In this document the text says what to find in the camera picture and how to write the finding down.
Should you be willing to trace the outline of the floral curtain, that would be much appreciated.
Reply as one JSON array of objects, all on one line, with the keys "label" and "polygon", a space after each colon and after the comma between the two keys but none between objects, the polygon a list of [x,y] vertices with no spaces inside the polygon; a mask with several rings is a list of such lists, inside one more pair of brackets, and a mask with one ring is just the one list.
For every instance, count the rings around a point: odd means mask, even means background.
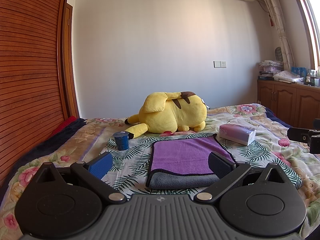
[{"label": "floral curtain", "polygon": [[287,33],[285,30],[285,20],[282,12],[282,8],[279,0],[264,0],[269,15],[274,23],[274,26],[277,30],[280,48],[283,57],[283,64],[285,70],[291,70],[291,67],[295,66],[295,61],[293,58],[292,49],[290,43],[287,39]]}]

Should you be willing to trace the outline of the white wall socket plate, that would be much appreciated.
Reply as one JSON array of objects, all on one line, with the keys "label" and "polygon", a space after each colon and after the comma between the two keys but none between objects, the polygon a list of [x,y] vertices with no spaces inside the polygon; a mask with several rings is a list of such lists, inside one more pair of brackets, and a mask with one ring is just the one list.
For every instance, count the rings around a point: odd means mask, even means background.
[{"label": "white wall socket plate", "polygon": [[226,61],[214,61],[214,68],[226,68],[227,62]]}]

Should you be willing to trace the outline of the wooden slatted wardrobe door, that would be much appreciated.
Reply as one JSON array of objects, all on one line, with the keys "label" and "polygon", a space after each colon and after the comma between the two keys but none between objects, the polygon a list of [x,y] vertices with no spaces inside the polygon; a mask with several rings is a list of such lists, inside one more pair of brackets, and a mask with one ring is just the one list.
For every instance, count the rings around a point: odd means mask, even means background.
[{"label": "wooden slatted wardrobe door", "polygon": [[71,112],[62,52],[67,0],[1,0],[1,181]]}]

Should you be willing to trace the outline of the red and navy blanket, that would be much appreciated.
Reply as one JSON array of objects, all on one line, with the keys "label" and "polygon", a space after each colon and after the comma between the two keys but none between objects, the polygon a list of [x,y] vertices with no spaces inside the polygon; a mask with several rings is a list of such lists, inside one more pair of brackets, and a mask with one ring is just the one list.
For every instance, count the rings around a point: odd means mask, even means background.
[{"label": "red and navy blanket", "polygon": [[85,126],[85,119],[76,118],[71,116],[64,122],[62,122],[57,129],[55,129],[52,134],[49,136],[47,140],[38,144],[34,148],[32,148],[29,152],[27,152],[23,157],[21,157],[10,170],[9,174],[4,180],[3,185],[1,186],[1,200],[9,187],[10,180],[14,177],[17,170],[37,159],[39,157],[43,157],[49,154],[52,154],[56,151],[60,146],[62,146],[65,142],[67,142],[80,128]]}]

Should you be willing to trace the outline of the blue cup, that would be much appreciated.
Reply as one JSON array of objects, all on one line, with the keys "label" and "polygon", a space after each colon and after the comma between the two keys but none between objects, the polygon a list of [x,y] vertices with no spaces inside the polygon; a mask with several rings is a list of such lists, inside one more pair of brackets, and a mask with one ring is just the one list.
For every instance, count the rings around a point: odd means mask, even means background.
[{"label": "blue cup", "polygon": [[120,131],[113,134],[117,149],[124,151],[129,148],[129,132]]}]

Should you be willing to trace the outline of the yellow Pikachu plush toy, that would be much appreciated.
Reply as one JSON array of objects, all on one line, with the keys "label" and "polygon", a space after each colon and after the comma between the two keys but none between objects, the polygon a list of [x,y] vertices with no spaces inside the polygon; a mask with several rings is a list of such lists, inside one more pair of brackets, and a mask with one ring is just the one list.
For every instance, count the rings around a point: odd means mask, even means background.
[{"label": "yellow Pikachu plush toy", "polygon": [[206,126],[207,106],[193,92],[154,92],[147,96],[138,114],[130,116],[125,124],[130,138],[137,138],[146,132],[195,132]]}]

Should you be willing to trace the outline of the floral bed quilt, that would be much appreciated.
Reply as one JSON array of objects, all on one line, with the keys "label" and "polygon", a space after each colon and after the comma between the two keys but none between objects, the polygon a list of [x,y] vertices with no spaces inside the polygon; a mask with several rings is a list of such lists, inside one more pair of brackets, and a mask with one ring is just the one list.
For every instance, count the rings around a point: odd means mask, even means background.
[{"label": "floral bed quilt", "polygon": [[[86,119],[67,142],[52,154],[39,157],[21,166],[9,182],[1,200],[1,239],[19,239],[22,235],[14,216],[15,205],[39,167],[46,161],[56,166],[68,167],[83,160],[90,161],[104,153],[113,134],[126,129],[124,119]],[[309,152],[307,144],[287,138],[288,126],[277,119],[266,107],[253,103],[227,106],[208,111],[206,127],[200,133],[218,134],[222,124],[237,124],[256,129],[255,141],[273,152],[291,167],[302,180],[299,194],[306,204],[307,217],[300,231],[306,239],[319,239],[319,156]],[[146,133],[146,137],[182,136],[189,132],[164,134]]]}]

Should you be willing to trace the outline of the white folded cloth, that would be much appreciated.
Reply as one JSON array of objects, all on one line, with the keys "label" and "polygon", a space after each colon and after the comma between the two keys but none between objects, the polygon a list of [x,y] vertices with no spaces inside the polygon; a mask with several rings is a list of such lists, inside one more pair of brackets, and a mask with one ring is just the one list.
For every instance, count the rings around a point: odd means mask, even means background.
[{"label": "white folded cloth", "polygon": [[287,83],[299,83],[299,82],[304,82],[304,78],[294,74],[290,71],[284,70],[282,72],[279,72],[273,76],[273,79],[275,81],[280,81],[280,82],[287,82]]}]

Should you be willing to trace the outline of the stack of folded linens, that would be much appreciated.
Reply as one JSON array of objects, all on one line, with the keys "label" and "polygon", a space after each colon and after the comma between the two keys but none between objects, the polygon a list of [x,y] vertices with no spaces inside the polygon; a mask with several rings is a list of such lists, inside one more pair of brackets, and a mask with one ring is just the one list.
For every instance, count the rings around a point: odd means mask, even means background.
[{"label": "stack of folded linens", "polygon": [[273,76],[284,70],[283,62],[265,60],[259,63],[258,80],[274,80]]}]

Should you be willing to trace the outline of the purple and grey towel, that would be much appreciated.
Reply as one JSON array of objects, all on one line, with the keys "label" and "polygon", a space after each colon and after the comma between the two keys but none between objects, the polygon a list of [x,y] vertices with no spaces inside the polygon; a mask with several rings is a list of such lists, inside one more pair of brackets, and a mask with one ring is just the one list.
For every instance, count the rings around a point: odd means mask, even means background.
[{"label": "purple and grey towel", "polygon": [[153,144],[146,187],[153,190],[181,190],[207,187],[219,180],[210,169],[214,152],[235,163],[217,141],[216,135],[192,139],[158,141]]}]

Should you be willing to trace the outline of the blue box on cabinet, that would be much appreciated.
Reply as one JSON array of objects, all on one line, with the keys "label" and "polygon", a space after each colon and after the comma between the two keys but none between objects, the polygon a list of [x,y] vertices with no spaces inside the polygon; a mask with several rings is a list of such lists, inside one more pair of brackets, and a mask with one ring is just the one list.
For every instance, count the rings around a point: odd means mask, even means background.
[{"label": "blue box on cabinet", "polygon": [[291,72],[303,78],[307,76],[307,69],[305,67],[291,67]]}]

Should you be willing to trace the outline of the purple tissue pack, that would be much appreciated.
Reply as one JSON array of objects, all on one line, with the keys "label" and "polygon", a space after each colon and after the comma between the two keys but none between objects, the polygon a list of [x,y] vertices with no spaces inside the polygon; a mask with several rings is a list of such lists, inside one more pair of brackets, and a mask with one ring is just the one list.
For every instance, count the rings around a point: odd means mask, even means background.
[{"label": "purple tissue pack", "polygon": [[241,145],[248,146],[255,140],[256,129],[236,124],[223,124],[219,127],[219,136]]}]

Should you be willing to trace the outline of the wooden low cabinet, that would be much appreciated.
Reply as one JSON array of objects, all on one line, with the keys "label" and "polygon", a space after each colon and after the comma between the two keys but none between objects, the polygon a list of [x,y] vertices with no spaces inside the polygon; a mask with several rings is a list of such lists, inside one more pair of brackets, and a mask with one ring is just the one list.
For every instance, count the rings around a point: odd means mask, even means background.
[{"label": "wooden low cabinet", "polygon": [[313,128],[319,118],[319,88],[280,81],[257,81],[258,103],[286,124]]}]

